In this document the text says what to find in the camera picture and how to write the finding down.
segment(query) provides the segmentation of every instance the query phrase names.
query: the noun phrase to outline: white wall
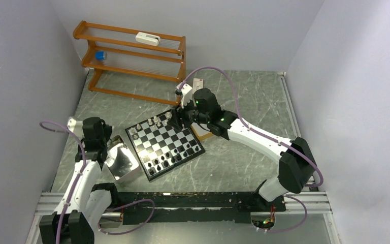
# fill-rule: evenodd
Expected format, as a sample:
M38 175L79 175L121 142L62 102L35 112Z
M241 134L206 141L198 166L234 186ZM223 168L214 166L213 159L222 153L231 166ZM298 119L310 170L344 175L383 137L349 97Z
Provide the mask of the white wall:
M343 243L390 243L390 0L326 0L287 81Z
M43 119L73 114L84 69L47 0L0 1L0 243L25 243L66 142Z
M51 0L71 35L81 20L186 36L187 67L285 71L323 0ZM74 40L83 57L85 40Z

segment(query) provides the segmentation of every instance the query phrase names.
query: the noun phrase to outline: wooden shelf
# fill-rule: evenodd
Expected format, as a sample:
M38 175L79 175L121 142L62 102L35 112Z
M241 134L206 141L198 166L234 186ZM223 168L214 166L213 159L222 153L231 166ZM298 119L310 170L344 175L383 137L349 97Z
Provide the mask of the wooden shelf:
M88 43L88 50L81 64L84 67L95 69L95 75L90 82L89 89L125 97L177 105L180 102L179 100L168 101L96 87L104 70L146 76L175 83L180 83L184 80L186 77L186 38L142 31L161 38L158 46L150 46L135 41L135 35L138 32L140 31L136 29L88 23L86 21L79 23L73 32L73 36L75 39L87 40ZM113 47L110 47L110 45L108 47L104 46L105 44L111 44ZM132 48L132 50L124 50L125 47ZM140 49L140 51L142 49L150 50L154 51L155 54L136 52L134 49ZM98 51L107 52L108 58L106 60L97 60L95 53ZM169 57L171 54L167 56L157 55L158 53L171 53L177 55L176 57L178 58Z

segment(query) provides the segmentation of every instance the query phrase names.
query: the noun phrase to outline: marble table surface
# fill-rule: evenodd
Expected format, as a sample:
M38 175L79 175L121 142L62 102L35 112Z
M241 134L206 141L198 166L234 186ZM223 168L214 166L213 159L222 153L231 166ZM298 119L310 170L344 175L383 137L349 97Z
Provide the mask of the marble table surface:
M281 137L296 138L286 96L276 72L227 71L234 82L242 116L252 124ZM113 135L121 135L129 145L125 128L171 108L170 105L89 91L90 70L75 118L99 116L113 125ZM216 94L223 109L235 112L231 86L214 70L202 70L192 78L203 78L204 87ZM114 72L102 75L98 87L122 92L173 100L176 83ZM271 178L277 165L261 153L245 145L223 138L211 137L202 144L206 152L164 176L149 182L142 170L130 182L117 183L121 192L213 192L253 191ZM65 146L53 192L64 192L74 171L77 144L69 138ZM98 182L113 182L108 170L103 170Z

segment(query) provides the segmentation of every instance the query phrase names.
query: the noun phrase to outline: wooden rack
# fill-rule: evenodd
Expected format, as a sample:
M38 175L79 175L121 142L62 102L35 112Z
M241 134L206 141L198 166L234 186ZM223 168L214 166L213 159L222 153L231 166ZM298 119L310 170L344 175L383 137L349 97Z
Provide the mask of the wooden rack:
M94 35L94 29L99 30L105 30L109 31L110 35L113 36L113 33L126 33L126 34L132 34L133 39L128 40L118 40L118 39L110 39L101 37L98 35ZM175 83L180 83L184 80L186 77L186 37L178 37L178 36L170 36L165 34L159 34L159 33L153 33L153 32L145 32L152 35L159 36L161 38L161 43L164 40L170 40L169 42L173 42L176 45L178 44L178 47L170 48L170 47L164 47L161 46L150 46L142 43L135 42L135 35L140 32L139 30L135 29L127 29L127 28L120 28L120 27L114 27L114 26L108 26L108 25L102 25L102 24L94 24L94 23L88 23L86 21L81 21L78 26L75 28L73 32L73 36L75 39L85 39L88 43L88 49L81 60L81 65L84 67L90 67L94 68L94 75L92 77L92 80L90 81L90 84L88 86L88 89L91 91L96 92L103 92L108 94L114 94L114 95L120 95L124 97L130 97L135 99L142 99L147 101L153 101L158 103L164 103L164 104L170 104L170 105L177 105L180 100L179 97L176 101L170 101L170 100L164 100L159 98L153 98L153 97L147 97L147 96L141 96L141 95L135 95L130 93L124 93L117 90L111 90L111 89L105 89L105 88L99 88L96 87L96 84L98 83L102 73L104 71L113 71L113 72L120 72L120 73L126 73L126 74L132 74L132 75L140 75L140 76L146 76L150 78L156 78L156 79L162 79L167 81L173 81ZM155 54L149 54L149 53L143 53L143 52L135 52L135 51L129 51L129 50L123 50L121 49L123 46L129 47L132 50L135 48L141 48L141 49L147 49ZM135 56L139 58L146 58L146 59L154 59L154 60L160 60L158 62L161 62L166 64L170 63L174 66L176 64L180 64L180 67L178 68L178 71L176 72L176 76L171 76L167 74L158 74L158 72L154 72L152 70L149 70L149 68L145 68L142 70L136 70L131 69L128 67L122 67L117 66L113 64L109 64L107 62L99 61L95 58L95 53L97 51L105 51L108 54L117 54L121 55L121 58L124 58L125 55L129 56ZM156 55L157 53L164 53L168 54L166 56Z

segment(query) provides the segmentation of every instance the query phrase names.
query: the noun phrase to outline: chessboard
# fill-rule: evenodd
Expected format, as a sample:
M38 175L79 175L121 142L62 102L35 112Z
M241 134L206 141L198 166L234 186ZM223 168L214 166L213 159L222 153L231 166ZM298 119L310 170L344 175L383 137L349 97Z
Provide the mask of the chessboard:
M205 153L191 128L167 124L170 116L168 110L125 129L149 181Z

